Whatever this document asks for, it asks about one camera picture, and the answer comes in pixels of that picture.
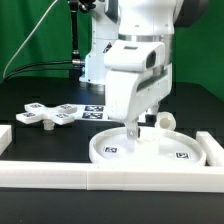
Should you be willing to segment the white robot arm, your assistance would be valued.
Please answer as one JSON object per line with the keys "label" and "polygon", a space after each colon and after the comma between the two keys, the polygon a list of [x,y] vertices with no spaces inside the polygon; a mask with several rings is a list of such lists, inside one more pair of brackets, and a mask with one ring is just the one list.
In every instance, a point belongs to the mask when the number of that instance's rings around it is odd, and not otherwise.
{"label": "white robot arm", "polygon": [[107,116],[139,137],[137,120],[171,91],[173,36],[205,12],[209,0],[79,0],[92,13],[92,46],[83,85],[105,91]]}

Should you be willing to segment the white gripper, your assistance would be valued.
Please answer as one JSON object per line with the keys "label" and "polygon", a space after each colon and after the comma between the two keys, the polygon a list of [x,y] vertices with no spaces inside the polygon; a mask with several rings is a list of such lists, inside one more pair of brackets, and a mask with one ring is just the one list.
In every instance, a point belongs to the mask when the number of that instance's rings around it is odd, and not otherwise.
{"label": "white gripper", "polygon": [[138,138],[135,121],[143,112],[149,124],[156,122],[159,103],[171,91],[172,66],[161,66],[146,72],[110,70],[106,75],[105,103],[110,119],[126,123],[127,137]]}

